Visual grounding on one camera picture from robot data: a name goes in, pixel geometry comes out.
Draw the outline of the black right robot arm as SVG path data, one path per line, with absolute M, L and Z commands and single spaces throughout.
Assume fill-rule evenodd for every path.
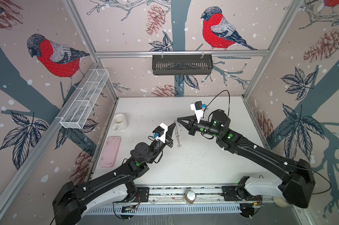
M 235 187 L 239 199 L 281 197 L 289 204 L 308 208 L 315 187 L 314 175 L 308 162 L 303 159 L 286 159 L 257 146 L 229 128 L 230 118 L 223 110 L 214 111 L 211 121 L 198 120 L 195 115 L 179 117 L 177 121 L 188 130 L 189 135 L 193 136 L 196 132 L 211 135 L 222 150 L 243 156 L 276 176 L 273 179 L 243 176 Z

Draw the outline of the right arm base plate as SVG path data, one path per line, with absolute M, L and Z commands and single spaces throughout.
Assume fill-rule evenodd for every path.
M 222 186 L 225 201 L 262 201 L 261 196 L 251 195 L 244 187 Z

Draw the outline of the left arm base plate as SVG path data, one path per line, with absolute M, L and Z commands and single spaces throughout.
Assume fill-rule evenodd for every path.
M 127 190 L 123 203 L 147 203 L 149 201 L 149 187 L 132 187 Z

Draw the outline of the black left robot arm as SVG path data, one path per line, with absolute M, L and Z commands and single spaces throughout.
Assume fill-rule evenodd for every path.
M 167 126 L 160 124 L 153 130 L 151 144 L 138 143 L 129 159 L 113 171 L 100 177 L 75 185 L 64 184 L 52 202 L 56 225 L 75 225 L 94 209 L 108 203 L 130 202 L 136 198 L 134 180 L 149 170 L 149 164 L 159 163 L 166 146 L 173 146 L 172 134 L 176 122 Z

